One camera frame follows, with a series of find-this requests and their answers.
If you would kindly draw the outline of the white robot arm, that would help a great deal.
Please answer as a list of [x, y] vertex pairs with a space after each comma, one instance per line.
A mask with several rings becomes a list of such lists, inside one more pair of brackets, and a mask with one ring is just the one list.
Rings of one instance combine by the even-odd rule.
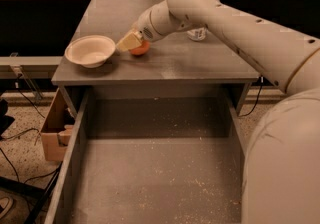
[[320, 224], [320, 40], [220, 0], [164, 0], [144, 11], [120, 51], [204, 27], [284, 99], [244, 148], [242, 224]]

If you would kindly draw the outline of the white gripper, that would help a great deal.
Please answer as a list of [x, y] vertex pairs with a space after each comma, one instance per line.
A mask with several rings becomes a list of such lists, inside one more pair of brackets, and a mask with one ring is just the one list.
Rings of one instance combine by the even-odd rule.
[[181, 21], [174, 17], [168, 8], [167, 1], [153, 5], [144, 11], [137, 20], [137, 30], [130, 30], [116, 44], [120, 52], [135, 49], [142, 45], [142, 41], [159, 41], [167, 35], [176, 32]]

